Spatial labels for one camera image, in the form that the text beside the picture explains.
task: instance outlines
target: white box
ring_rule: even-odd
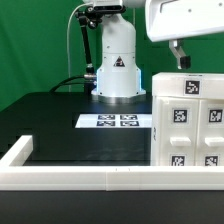
[[[196,165],[224,165],[224,100],[200,100]]]
[[[153,98],[151,164],[194,165],[198,100]]]
[[[153,76],[152,95],[223,99],[224,74],[159,73]]]

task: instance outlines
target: black cable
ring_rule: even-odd
[[[50,90],[51,93],[54,93],[58,88],[61,86],[70,86],[70,85],[85,85],[85,84],[93,84],[93,82],[70,82],[70,83],[63,83],[60,85],[55,86]]]
[[[54,86],[53,88],[51,88],[50,92],[53,93],[56,91],[56,89],[58,89],[61,85],[69,82],[69,81],[72,81],[72,80],[75,80],[75,79],[83,79],[84,77],[83,76],[72,76],[70,78],[67,78],[65,80],[63,80],[62,82],[58,83],[56,86]]]
[[[90,53],[90,46],[89,46],[89,38],[88,38],[88,32],[87,32],[87,17],[84,12],[79,12],[76,14],[76,18],[79,21],[81,31],[82,31],[82,39],[84,44],[84,52],[85,52],[85,58],[86,58],[86,72],[87,73],[94,73],[94,67],[92,65],[92,58]]]

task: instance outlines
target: white block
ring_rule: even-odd
[[[224,74],[159,73],[153,76],[153,96],[223,99]]]
[[[198,100],[154,97],[152,116],[151,164],[194,165]]]
[[[224,147],[224,138],[205,138],[205,143],[208,147]]]
[[[223,167],[149,167],[140,171],[140,190],[220,190]]]
[[[33,137],[23,135],[0,160],[0,167],[22,166],[33,151]]]
[[[0,190],[106,190],[101,167],[3,167]]]
[[[224,165],[224,100],[200,100],[196,165]]]
[[[107,172],[107,191],[139,190],[140,176],[138,170],[131,167],[117,167]]]
[[[172,146],[191,146],[191,140],[187,137],[171,137],[170,143]]]

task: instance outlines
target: cable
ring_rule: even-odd
[[[93,84],[94,82],[70,82],[70,83],[64,83],[64,84],[60,84],[55,86],[54,88],[52,88],[50,90],[51,93],[54,93],[58,88],[60,88],[61,86],[71,86],[71,85],[85,85],[85,84]]]
[[[78,7],[76,7],[70,18],[69,18],[69,21],[68,21],[68,27],[67,27],[67,57],[68,57],[68,77],[71,78],[71,55],[70,55],[70,28],[71,28],[71,22],[72,22],[72,18],[73,16],[75,15],[75,13],[81,8],[81,7],[84,7],[84,6],[89,6],[89,5],[92,5],[93,3],[86,3],[86,4],[82,4]]]
[[[56,86],[54,86],[54,87],[50,90],[50,92],[51,92],[51,93],[55,92],[56,89],[58,89],[58,88],[59,88],[60,86],[62,86],[62,85],[65,85],[65,84],[66,84],[67,82],[69,82],[69,81],[72,81],[72,80],[74,80],[74,79],[83,79],[83,78],[84,78],[84,76],[73,76],[73,77],[67,78],[67,79],[63,80],[62,82],[58,83]]]

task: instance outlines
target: green wall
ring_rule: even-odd
[[[68,77],[66,29],[77,0],[0,1],[0,110],[30,92],[49,91]],[[133,21],[133,11],[124,17]],[[151,77],[158,72],[176,72],[176,61],[168,42],[151,43],[145,30],[144,9],[136,10],[137,64],[143,85],[151,90]],[[93,62],[101,64],[100,29],[90,31]],[[85,71],[78,22],[71,32],[72,75]],[[224,34],[189,38],[185,51],[192,56],[189,72],[224,73]],[[82,86],[73,87],[82,91]]]

